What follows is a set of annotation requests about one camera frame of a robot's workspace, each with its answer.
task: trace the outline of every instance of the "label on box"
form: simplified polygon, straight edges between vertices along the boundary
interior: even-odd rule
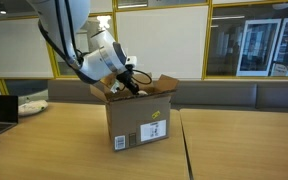
[[[166,135],[166,120],[141,125],[141,141],[148,141]]]
[[[115,137],[115,150],[120,150],[125,148],[125,136]]]

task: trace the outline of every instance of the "cardboard box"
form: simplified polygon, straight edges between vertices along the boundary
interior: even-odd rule
[[[148,81],[142,74],[136,74],[134,78],[141,82]],[[108,132],[114,151],[169,136],[170,100],[177,83],[177,79],[161,75],[154,84],[138,83],[140,90],[148,95],[136,96],[128,90],[112,93],[106,86],[91,85],[91,93],[105,102]]]

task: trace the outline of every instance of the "open cardboard box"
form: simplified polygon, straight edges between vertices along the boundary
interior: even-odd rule
[[[133,77],[148,82],[145,75],[135,74]],[[140,90],[146,91],[148,95],[132,95],[126,89],[112,93],[107,84],[91,85],[91,93],[105,102],[108,132],[114,151],[169,136],[170,100],[177,83],[177,79],[165,75],[161,75],[154,83],[138,83]]]

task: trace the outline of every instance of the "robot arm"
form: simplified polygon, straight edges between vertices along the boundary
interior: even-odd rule
[[[97,50],[92,53],[77,50],[74,36],[87,21],[90,0],[27,1],[38,13],[43,37],[83,82],[94,84],[116,73],[117,80],[138,94],[138,85],[132,81],[132,66],[127,65],[128,58],[121,45],[108,31],[100,31],[91,38]]]

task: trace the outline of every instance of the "wooden table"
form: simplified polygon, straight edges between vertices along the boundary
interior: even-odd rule
[[[180,113],[194,179],[288,180],[288,113]]]
[[[50,103],[0,135],[0,179],[188,179],[179,111],[170,137],[112,150],[105,106]]]

